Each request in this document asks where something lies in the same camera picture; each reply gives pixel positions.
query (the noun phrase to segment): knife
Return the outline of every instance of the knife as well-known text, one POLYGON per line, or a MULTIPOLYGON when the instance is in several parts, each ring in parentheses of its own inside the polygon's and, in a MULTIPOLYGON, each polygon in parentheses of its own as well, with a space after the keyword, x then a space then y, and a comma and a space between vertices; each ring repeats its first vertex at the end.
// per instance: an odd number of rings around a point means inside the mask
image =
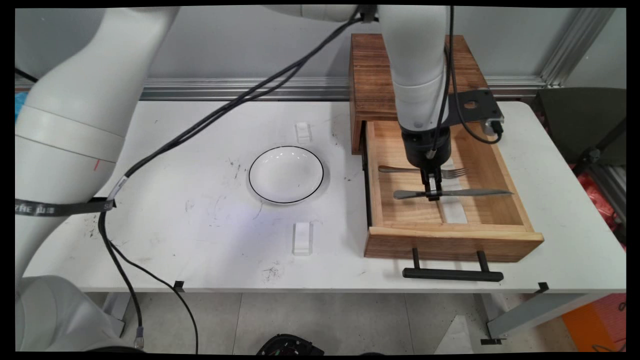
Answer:
POLYGON ((464 190, 442 190, 432 191, 427 196, 426 192, 411 192, 408 190, 394 191, 394 199, 412 199, 414 197, 436 197, 436 196, 485 196, 485 195, 509 195, 512 192, 499 189, 464 189, 464 190))

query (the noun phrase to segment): black rim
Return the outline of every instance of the black rim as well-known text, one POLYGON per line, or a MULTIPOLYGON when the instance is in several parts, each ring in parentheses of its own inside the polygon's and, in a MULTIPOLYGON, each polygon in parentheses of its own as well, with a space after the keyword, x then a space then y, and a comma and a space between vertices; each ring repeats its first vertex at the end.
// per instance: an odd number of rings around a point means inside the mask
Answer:
POLYGON ((251 167, 249 168, 249 186, 251 186, 251 190, 253 190, 253 192, 255 192, 259 197, 263 198, 264 200, 274 202, 275 204, 292 204, 292 203, 294 203, 294 202, 300 202, 300 201, 302 201, 302 200, 306 199, 307 197, 310 197, 311 195, 315 194, 315 193, 316 193, 316 191, 317 191, 318 189, 320 189, 320 186, 322 185, 323 181, 324 181, 324 166, 322 165, 322 161, 320 161, 320 158, 318 158, 318 157, 317 157, 317 156, 316 156, 312 151, 310 151, 309 149, 305 149, 304 147, 300 147, 300 146, 283 145, 283 146, 276 146, 276 147, 273 147, 273 148, 271 148, 271 149, 269 149, 269 150, 267 150, 267 151, 264 151, 262 154, 258 155, 258 157, 253 161, 253 163, 251 163, 251 167), (265 198, 264 196, 260 195, 260 193, 259 193, 259 192, 257 192, 257 191, 255 191, 255 189, 253 188, 253 184, 251 184, 251 170, 253 169, 253 164, 255 164, 255 162, 256 162, 256 161, 258 161, 258 159, 259 159, 262 155, 265 155, 267 152, 269 152, 269 151, 271 151, 271 150, 274 150, 274 149, 279 149, 279 148, 281 148, 281 147, 296 147, 296 148, 298 148, 298 149, 302 149, 302 150, 304 150, 304 151, 308 151, 308 152, 309 152, 309 154, 313 155, 313 156, 316 158, 316 160, 318 161, 318 163, 320 164, 320 170, 322 170, 322 178, 320 178, 320 183, 319 183, 319 184, 318 184, 318 186, 314 189, 314 191, 312 191, 309 195, 307 195, 307 196, 303 197, 302 199, 298 199, 298 200, 295 200, 295 201, 287 201, 287 202, 282 202, 282 201, 273 201, 273 200, 271 200, 271 199, 267 199, 267 198, 265 198))

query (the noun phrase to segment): wood grain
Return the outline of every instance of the wood grain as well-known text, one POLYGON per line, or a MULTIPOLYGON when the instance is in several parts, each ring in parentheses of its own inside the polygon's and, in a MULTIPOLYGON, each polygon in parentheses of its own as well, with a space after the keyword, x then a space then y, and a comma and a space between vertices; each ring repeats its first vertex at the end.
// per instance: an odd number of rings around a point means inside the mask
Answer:
MULTIPOLYGON (((469 126, 482 133, 479 124, 469 126)), ((365 256, 411 258, 411 248, 418 246, 425 259, 475 260, 476 251, 484 250, 490 261, 514 262, 543 242, 542 234, 531 227, 497 145, 478 142, 460 125, 451 127, 451 159, 456 168, 468 168, 468 174, 458 178, 460 185, 514 194, 458 197, 467 224, 443 224, 437 202, 395 200, 395 190, 424 189, 419 174, 378 171, 379 165, 412 167, 400 132, 397 122, 366 123, 372 227, 365 256)))
MULTIPOLYGON (((479 124, 470 125, 474 131, 481 131, 479 124)), ((509 190, 515 194, 499 197, 459 197, 467 222, 469 224, 525 225, 516 204, 517 200, 517 203, 522 205, 513 182, 507 184, 504 179, 505 174, 508 176, 506 166, 502 158, 498 161, 493 154, 492 147, 496 145, 478 142, 471 138, 462 126, 452 126, 451 137, 451 159, 454 166, 468 169, 468 174, 459 178, 462 188, 497 188, 509 190)), ((372 214, 381 214, 380 217, 373 216, 373 226, 381 226, 386 221, 442 223, 436 202, 423 198, 406 200, 393 198, 395 190, 424 191, 420 174, 378 171, 379 165, 412 167, 406 159, 397 122, 367 123, 367 155, 371 210, 372 214)))
POLYGON ((542 234, 527 231, 415 231, 370 227, 365 256, 410 259, 411 249, 415 247, 421 259, 477 261, 476 252, 483 250, 488 261, 512 263, 542 242, 542 234))
MULTIPOLYGON (((443 45, 448 42, 448 35, 443 45)), ((487 88, 467 42, 454 35, 454 61, 458 91, 487 88)), ((396 103, 389 58, 380 34, 352 34, 349 61, 351 101, 351 152, 360 154, 360 132, 363 121, 396 121, 396 103)))

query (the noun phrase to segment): floor tile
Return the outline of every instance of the floor tile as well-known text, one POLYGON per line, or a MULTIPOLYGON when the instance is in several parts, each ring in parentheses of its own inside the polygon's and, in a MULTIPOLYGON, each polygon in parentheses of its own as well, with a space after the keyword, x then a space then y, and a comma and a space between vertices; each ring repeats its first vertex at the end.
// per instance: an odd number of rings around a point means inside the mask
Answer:
POLYGON ((575 345, 557 318, 528 331, 518 332, 503 345, 481 345, 488 337, 486 315, 473 294, 406 294, 407 313, 416 354, 433 354, 456 315, 467 318, 475 353, 575 351, 575 345))
MULTIPOLYGON (((240 293, 183 293, 198 325, 200 354, 231 354, 236 335, 240 293)), ((139 293, 145 327, 145 351, 192 354, 193 325, 174 293, 139 293)), ((123 339, 133 343, 138 321, 133 302, 125 314, 123 339)))
POLYGON ((412 354, 403 294, 245 293, 234 354, 286 333, 326 355, 412 354))

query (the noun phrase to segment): orange object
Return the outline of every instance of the orange object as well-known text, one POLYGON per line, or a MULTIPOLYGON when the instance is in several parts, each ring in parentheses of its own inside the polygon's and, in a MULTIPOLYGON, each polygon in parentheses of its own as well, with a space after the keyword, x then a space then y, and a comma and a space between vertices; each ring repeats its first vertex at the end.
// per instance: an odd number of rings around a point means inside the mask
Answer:
POLYGON ((579 352, 595 352, 594 345, 601 352, 618 351, 627 343, 626 303, 627 294, 612 294, 562 316, 579 352))

